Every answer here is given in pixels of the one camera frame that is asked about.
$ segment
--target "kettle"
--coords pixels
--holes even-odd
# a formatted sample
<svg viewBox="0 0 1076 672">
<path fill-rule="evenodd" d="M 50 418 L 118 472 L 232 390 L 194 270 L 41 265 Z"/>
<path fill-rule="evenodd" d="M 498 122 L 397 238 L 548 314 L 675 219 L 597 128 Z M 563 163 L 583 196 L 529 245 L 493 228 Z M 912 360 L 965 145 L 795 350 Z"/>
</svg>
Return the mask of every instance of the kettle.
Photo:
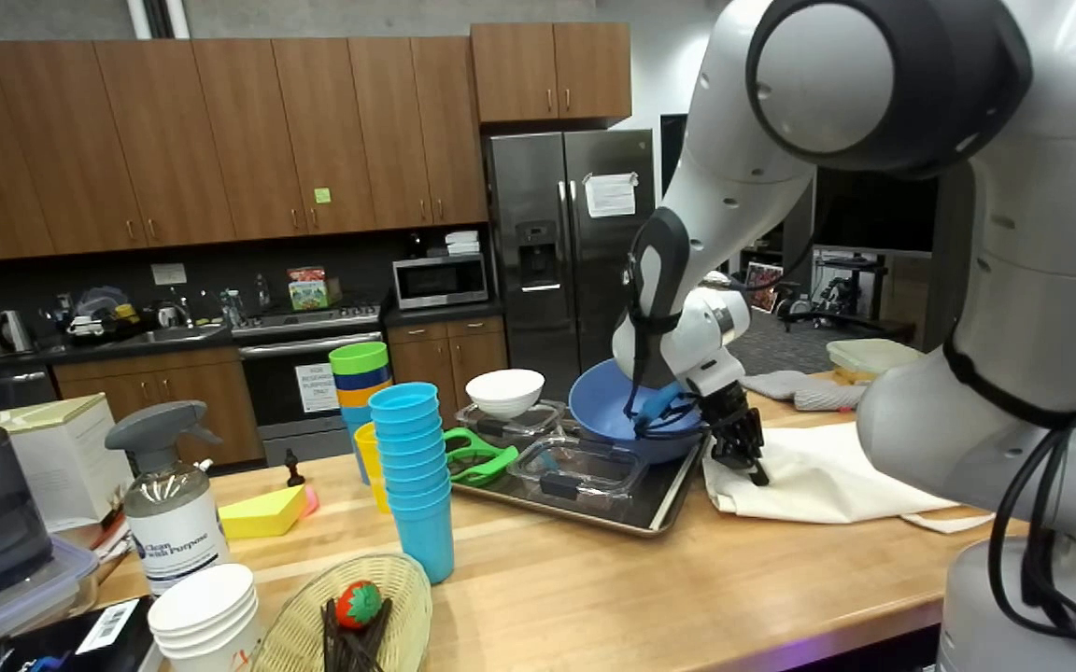
<svg viewBox="0 0 1076 672">
<path fill-rule="evenodd" d="M 30 350 L 30 333 L 19 310 L 0 310 L 0 346 L 14 355 Z"/>
</svg>

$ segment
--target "white bowl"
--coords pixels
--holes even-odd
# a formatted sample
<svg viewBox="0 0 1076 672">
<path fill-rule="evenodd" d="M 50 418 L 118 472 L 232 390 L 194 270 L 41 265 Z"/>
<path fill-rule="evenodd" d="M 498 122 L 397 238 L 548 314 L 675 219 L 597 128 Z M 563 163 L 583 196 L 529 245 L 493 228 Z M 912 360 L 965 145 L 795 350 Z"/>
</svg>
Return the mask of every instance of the white bowl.
<svg viewBox="0 0 1076 672">
<path fill-rule="evenodd" d="M 537 370 L 491 370 L 466 382 L 466 397 L 477 412 L 513 423 L 537 403 L 546 379 Z"/>
</svg>

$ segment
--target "stacked blue cups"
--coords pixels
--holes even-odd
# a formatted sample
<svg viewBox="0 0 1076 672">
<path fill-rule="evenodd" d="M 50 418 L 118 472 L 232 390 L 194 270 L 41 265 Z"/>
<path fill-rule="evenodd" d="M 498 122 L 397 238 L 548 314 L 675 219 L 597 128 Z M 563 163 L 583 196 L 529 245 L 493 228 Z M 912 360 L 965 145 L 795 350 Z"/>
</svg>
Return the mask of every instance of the stacked blue cups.
<svg viewBox="0 0 1076 672">
<path fill-rule="evenodd" d="M 446 583 L 457 570 L 457 538 L 437 390 L 400 382 L 372 392 L 371 412 L 400 548 L 426 569 L 431 583 Z"/>
</svg>

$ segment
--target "sink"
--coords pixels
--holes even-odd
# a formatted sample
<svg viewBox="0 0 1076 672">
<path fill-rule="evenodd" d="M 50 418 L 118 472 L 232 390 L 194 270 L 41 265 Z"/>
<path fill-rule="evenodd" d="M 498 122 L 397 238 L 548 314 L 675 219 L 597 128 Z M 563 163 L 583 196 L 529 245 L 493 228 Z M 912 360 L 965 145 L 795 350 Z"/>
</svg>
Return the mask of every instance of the sink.
<svg viewBox="0 0 1076 672">
<path fill-rule="evenodd" d="M 142 333 L 128 345 L 201 345 L 201 339 L 213 339 L 213 336 L 225 336 L 227 328 L 154 328 L 154 333 Z"/>
</svg>

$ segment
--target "oven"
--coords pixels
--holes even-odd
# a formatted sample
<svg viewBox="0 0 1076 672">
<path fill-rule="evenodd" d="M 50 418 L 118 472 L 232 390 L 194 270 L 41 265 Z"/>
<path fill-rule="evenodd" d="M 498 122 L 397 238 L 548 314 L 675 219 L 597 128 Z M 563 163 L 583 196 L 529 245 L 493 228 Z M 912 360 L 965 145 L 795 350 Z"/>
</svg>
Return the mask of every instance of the oven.
<svg viewBox="0 0 1076 672">
<path fill-rule="evenodd" d="M 248 379 L 248 399 L 270 462 L 285 451 L 321 458 L 351 451 L 335 403 L 330 350 L 381 339 L 381 310 L 279 314 L 232 328 Z"/>
</svg>

